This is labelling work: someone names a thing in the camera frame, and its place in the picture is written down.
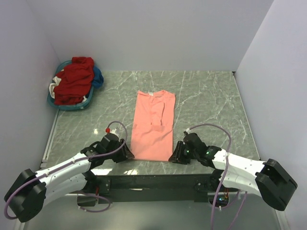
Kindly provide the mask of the pink t shirt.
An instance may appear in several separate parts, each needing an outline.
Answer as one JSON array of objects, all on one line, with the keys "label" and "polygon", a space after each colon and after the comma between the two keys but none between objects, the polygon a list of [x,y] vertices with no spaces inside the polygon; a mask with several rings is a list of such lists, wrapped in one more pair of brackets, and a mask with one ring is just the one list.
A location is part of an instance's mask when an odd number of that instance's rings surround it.
[{"label": "pink t shirt", "polygon": [[173,154],[176,95],[165,90],[137,92],[130,149],[136,160],[168,161]]}]

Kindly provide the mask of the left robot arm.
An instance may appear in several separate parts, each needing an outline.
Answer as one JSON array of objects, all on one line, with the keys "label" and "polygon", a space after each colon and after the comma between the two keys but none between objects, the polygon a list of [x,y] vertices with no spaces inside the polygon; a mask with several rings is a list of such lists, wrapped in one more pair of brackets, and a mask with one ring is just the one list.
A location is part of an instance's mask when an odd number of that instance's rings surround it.
[{"label": "left robot arm", "polygon": [[7,219],[27,222],[48,203],[72,192],[96,196],[109,190],[92,170],[106,160],[115,163],[134,159],[125,139],[106,134],[70,159],[53,167],[33,172],[22,171],[4,197]]}]

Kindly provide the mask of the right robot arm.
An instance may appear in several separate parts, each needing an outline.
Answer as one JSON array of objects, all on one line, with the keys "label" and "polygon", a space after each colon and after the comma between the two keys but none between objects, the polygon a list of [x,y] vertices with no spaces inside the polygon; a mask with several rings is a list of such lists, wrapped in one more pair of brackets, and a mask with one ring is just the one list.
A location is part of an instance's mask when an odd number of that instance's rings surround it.
[{"label": "right robot arm", "polygon": [[215,191],[220,185],[260,196],[270,207],[284,211],[298,185],[282,165],[274,160],[247,159],[217,146],[207,146],[196,133],[186,134],[178,141],[169,162],[187,165],[197,160],[213,168],[205,183]]}]

